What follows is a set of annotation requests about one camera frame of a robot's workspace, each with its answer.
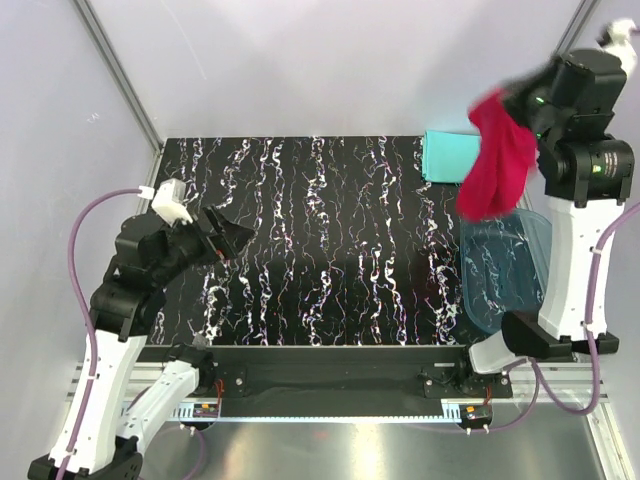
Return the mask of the red t shirt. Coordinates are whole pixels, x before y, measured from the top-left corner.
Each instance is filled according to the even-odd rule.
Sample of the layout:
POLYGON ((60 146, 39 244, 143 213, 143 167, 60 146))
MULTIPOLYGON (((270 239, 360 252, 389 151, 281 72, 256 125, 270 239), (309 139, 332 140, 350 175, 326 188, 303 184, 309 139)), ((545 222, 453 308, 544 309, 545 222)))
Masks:
POLYGON ((511 212, 535 166, 537 139, 507 112, 505 96, 504 88, 494 90, 476 103, 468 115, 480 134, 480 147, 460 186, 456 209, 470 222, 511 212))

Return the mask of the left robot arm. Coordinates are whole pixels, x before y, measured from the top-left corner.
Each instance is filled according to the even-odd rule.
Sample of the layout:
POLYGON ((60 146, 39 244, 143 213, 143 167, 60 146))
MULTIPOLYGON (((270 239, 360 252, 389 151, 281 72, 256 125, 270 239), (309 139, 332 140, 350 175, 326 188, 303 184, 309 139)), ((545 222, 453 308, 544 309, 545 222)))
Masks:
POLYGON ((138 478, 147 448, 173 410, 216 384, 212 353, 184 346, 146 392, 122 408, 165 290, 193 267, 237 258, 254 235, 213 206, 192 215, 181 202, 123 222, 102 284, 80 302, 87 326, 80 383, 54 447, 31 462, 28 478, 138 478))

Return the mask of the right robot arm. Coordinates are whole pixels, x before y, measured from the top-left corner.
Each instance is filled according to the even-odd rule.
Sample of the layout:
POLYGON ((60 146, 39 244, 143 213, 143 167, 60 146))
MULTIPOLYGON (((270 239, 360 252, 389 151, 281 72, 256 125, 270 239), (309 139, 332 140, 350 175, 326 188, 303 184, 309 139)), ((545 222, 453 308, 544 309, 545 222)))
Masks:
POLYGON ((552 218, 548 281, 539 310, 506 312, 498 332, 469 348, 453 374, 463 395, 480 394, 489 374, 525 357, 617 352, 604 314, 610 249, 602 236, 622 217, 635 159, 606 129, 636 65, 630 44, 576 49, 508 83, 502 105, 537 139, 552 218))

